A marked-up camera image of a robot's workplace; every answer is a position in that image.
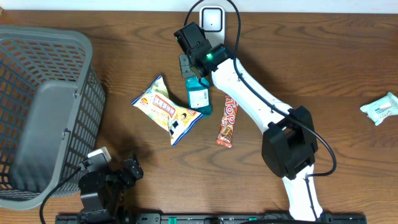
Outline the mint green wipes pack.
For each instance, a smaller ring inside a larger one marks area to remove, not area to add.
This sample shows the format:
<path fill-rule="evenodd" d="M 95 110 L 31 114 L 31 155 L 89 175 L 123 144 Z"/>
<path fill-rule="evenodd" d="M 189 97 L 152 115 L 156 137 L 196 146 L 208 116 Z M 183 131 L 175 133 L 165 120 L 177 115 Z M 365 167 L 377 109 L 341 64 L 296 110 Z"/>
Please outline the mint green wipes pack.
<path fill-rule="evenodd" d="M 376 126 L 379 126 L 387 117 L 397 115 L 397 97 L 389 92 L 386 96 L 360 107 Z"/>

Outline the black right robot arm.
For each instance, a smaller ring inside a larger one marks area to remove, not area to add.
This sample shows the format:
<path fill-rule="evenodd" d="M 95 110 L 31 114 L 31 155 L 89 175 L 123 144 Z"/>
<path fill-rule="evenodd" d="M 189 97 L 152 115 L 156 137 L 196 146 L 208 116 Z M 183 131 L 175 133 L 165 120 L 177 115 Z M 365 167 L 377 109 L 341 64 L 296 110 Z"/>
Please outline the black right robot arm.
<path fill-rule="evenodd" d="M 210 76 L 215 87 L 237 102 L 262 133 L 262 158 L 284 183 L 293 219 L 317 221 L 321 208 L 313 183 L 317 139 L 310 112 L 293 109 L 259 84 L 224 44 L 212 46 L 192 22 L 174 33 L 188 71 Z"/>

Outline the red orange chocolate bar wrapper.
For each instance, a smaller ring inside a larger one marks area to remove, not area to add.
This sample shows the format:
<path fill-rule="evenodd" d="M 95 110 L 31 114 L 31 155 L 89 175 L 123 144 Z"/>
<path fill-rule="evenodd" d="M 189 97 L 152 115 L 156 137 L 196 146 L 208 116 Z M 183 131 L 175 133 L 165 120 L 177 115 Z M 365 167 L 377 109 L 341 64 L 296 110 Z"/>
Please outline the red orange chocolate bar wrapper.
<path fill-rule="evenodd" d="M 216 139 L 216 143 L 218 145 L 232 148 L 234 124 L 238 113 L 238 107 L 239 105 L 232 99 L 232 97 L 229 95 L 225 96 L 223 117 L 221 119 L 220 131 Z"/>

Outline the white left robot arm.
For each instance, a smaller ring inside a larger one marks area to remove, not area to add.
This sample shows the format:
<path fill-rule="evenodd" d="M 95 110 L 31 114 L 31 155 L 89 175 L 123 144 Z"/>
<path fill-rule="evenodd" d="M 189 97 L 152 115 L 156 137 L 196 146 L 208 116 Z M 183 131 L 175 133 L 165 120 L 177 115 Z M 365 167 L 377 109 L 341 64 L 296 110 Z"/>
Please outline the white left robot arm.
<path fill-rule="evenodd" d="M 124 205 L 124 191 L 135 186 L 144 172 L 132 154 L 122 168 L 112 170 L 104 153 L 90 156 L 81 164 L 85 174 L 80 178 L 83 209 L 78 223 L 135 223 L 134 215 Z"/>

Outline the blue mouthwash bottle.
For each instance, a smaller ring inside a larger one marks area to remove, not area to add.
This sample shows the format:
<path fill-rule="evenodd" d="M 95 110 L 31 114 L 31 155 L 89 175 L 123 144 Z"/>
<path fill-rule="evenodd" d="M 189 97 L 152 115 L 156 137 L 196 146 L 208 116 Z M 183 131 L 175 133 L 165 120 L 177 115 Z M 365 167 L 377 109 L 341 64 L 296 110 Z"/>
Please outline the blue mouthwash bottle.
<path fill-rule="evenodd" d="M 192 110 L 198 111 L 204 116 L 212 114 L 209 97 L 210 84 L 205 78 L 190 77 L 185 80 L 188 93 L 188 103 Z"/>

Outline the yellow snack chips bag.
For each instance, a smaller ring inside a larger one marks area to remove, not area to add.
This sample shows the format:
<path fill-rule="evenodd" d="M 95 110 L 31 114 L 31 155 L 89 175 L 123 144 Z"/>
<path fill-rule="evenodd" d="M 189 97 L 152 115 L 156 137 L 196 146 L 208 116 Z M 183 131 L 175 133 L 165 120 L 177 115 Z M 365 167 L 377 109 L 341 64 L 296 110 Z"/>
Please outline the yellow snack chips bag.
<path fill-rule="evenodd" d="M 131 104 L 169 132 L 172 146 L 176 146 L 203 117 L 202 113 L 179 106 L 169 98 L 162 75 L 157 76 Z"/>

